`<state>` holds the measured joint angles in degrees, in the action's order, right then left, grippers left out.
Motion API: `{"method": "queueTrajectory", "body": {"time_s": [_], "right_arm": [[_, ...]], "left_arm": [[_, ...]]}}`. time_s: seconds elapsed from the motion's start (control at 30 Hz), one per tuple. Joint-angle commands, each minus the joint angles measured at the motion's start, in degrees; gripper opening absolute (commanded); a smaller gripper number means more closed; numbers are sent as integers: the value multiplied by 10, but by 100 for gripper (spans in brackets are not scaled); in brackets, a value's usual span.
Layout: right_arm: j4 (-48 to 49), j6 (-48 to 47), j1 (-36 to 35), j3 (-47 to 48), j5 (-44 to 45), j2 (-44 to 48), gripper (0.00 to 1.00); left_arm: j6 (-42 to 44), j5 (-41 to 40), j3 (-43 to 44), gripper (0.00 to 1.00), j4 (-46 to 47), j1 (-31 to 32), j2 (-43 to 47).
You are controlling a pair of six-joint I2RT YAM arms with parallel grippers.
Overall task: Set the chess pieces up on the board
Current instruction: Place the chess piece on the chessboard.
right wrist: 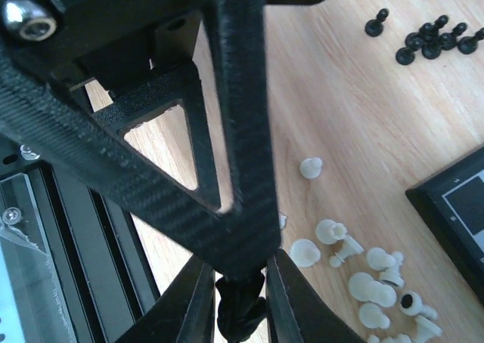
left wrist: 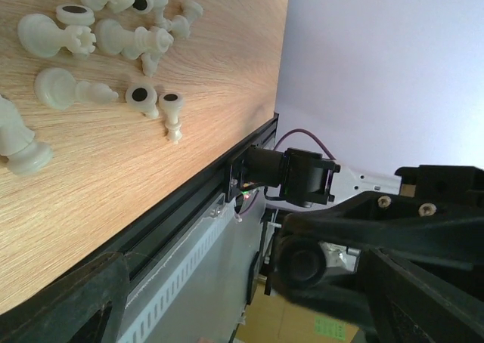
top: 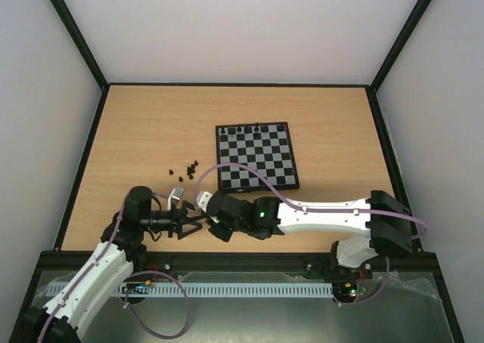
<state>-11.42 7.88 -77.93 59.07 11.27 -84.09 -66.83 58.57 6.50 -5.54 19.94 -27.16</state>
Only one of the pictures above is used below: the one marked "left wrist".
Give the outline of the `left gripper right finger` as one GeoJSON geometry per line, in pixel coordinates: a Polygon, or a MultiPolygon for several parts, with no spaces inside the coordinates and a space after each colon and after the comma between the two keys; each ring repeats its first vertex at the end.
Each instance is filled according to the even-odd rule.
{"type": "Polygon", "coordinates": [[[371,249],[358,278],[381,342],[483,341],[483,302],[416,264],[371,249]]]}

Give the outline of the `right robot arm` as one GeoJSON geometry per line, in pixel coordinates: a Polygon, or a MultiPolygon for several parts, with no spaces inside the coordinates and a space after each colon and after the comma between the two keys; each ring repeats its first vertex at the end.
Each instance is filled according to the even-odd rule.
{"type": "Polygon", "coordinates": [[[229,159],[224,192],[228,201],[258,188],[278,188],[270,200],[299,207],[336,205],[359,193],[397,194],[401,178],[350,168],[321,154],[290,148],[284,152],[248,146],[229,159]]]}

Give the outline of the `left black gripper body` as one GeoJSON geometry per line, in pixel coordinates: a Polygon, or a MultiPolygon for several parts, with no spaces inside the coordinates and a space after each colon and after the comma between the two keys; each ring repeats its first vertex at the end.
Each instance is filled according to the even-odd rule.
{"type": "Polygon", "coordinates": [[[483,171],[470,166],[402,167],[412,196],[368,191],[329,209],[287,215],[271,280],[306,305],[329,291],[361,291],[353,273],[330,273],[321,248],[376,249],[410,261],[475,298],[483,297],[483,171]]]}

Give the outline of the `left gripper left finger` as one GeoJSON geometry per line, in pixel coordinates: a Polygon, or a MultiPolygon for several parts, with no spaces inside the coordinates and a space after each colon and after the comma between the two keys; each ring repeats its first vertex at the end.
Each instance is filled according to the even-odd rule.
{"type": "Polygon", "coordinates": [[[129,293],[121,253],[106,253],[1,315],[2,342],[115,342],[129,293]]]}

